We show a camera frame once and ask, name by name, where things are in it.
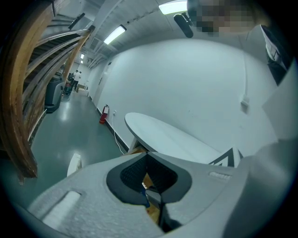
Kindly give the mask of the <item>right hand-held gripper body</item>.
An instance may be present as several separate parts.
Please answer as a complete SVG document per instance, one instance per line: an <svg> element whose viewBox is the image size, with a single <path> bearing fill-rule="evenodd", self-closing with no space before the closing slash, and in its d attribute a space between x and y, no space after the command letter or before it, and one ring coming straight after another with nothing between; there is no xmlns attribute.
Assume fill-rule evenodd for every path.
<svg viewBox="0 0 298 238"><path fill-rule="evenodd" d="M209 165L238 167L242 158L242 153L236 147L233 146L226 152L222 153L217 159L210 162Z"/></svg>

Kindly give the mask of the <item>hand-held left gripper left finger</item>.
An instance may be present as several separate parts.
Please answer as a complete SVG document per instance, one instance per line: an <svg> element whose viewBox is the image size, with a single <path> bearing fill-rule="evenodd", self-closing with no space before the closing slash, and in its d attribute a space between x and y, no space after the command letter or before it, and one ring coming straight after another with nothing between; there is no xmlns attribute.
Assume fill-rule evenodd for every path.
<svg viewBox="0 0 298 238"><path fill-rule="evenodd" d="M143 205L126 204L106 177L135 155L88 165L45 190L28 211L46 227L72 238L158 238L164 235Z"/></svg>

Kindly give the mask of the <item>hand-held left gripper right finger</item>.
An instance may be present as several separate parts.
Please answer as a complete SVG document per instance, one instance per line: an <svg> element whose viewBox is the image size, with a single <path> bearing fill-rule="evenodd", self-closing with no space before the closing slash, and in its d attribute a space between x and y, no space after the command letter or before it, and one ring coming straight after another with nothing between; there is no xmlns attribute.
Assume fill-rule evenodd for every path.
<svg viewBox="0 0 298 238"><path fill-rule="evenodd" d="M158 225L164 232L192 221L221 193L234 167L147 153L147 173L160 195Z"/></svg>

